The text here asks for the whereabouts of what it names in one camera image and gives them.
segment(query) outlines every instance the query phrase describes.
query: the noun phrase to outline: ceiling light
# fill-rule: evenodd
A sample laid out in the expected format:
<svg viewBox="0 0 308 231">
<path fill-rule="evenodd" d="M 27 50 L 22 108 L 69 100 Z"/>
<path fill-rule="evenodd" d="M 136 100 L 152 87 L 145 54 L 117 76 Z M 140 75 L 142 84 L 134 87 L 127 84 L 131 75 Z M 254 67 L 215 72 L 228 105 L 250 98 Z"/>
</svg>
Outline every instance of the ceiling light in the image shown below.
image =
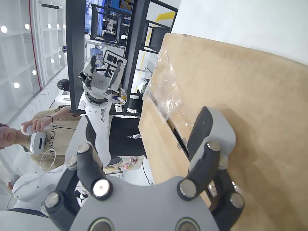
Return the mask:
<svg viewBox="0 0 308 231">
<path fill-rule="evenodd" d="M 14 83 L 13 86 L 14 86 L 14 88 L 16 88 L 16 89 L 19 88 L 19 84 L 18 84 L 17 82 Z"/>
<path fill-rule="evenodd" d="M 1 26 L 1 32 L 6 33 L 7 32 L 7 27 L 6 26 Z"/>
</svg>

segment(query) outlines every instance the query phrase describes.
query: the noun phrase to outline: white vr headset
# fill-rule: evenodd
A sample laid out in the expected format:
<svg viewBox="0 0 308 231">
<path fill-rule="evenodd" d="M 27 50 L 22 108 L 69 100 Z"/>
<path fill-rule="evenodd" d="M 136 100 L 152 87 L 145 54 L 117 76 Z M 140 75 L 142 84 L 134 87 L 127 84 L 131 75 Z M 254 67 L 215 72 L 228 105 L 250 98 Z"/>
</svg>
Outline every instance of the white vr headset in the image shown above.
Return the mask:
<svg viewBox="0 0 308 231">
<path fill-rule="evenodd" d="M 46 134 L 45 132 L 34 132 L 31 130 L 32 124 L 29 125 L 26 129 L 26 132 L 21 130 L 22 134 L 26 136 L 31 136 L 30 141 L 30 152 L 32 154 L 41 154 L 44 152 L 45 148 L 45 140 L 46 140 Z M 44 128 L 44 130 L 50 129 L 51 126 L 48 125 Z"/>
</svg>

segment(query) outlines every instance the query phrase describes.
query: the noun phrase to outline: white robot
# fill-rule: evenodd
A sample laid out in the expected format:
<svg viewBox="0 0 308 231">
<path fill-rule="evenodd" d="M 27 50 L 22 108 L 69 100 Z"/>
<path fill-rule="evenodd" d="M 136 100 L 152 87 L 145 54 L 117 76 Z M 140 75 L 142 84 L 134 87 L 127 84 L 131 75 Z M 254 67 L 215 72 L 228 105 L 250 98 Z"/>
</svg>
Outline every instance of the white robot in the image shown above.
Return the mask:
<svg viewBox="0 0 308 231">
<path fill-rule="evenodd" d="M 127 60 L 109 50 L 104 54 L 103 62 L 107 69 L 97 71 L 96 57 L 85 64 L 78 77 L 83 82 L 84 93 L 79 102 L 79 109 L 85 110 L 96 133 L 96 150 L 103 163 L 109 164 L 109 111 L 112 103 L 124 105 L 127 95 L 121 86 L 121 79 Z"/>
</svg>

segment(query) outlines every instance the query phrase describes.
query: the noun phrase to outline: white cable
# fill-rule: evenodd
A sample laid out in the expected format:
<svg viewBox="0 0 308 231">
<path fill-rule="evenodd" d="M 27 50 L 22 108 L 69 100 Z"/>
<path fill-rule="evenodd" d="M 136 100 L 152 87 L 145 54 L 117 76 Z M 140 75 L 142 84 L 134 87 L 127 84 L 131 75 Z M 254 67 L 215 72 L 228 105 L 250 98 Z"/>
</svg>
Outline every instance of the white cable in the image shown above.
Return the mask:
<svg viewBox="0 0 308 231">
<path fill-rule="evenodd" d="M 125 105 L 126 104 L 126 102 L 127 102 L 127 94 L 126 94 L 126 92 L 125 92 L 125 90 L 124 89 L 122 89 L 122 88 L 120 88 L 121 89 L 121 94 L 122 93 L 124 93 L 124 96 L 126 97 L 126 100 L 124 100 L 124 99 L 121 99 L 120 97 L 118 98 L 118 101 L 120 101 L 120 102 L 122 102 L 123 104 L 121 104 L 121 103 L 119 103 L 121 106 L 123 106 L 123 105 Z"/>
</svg>

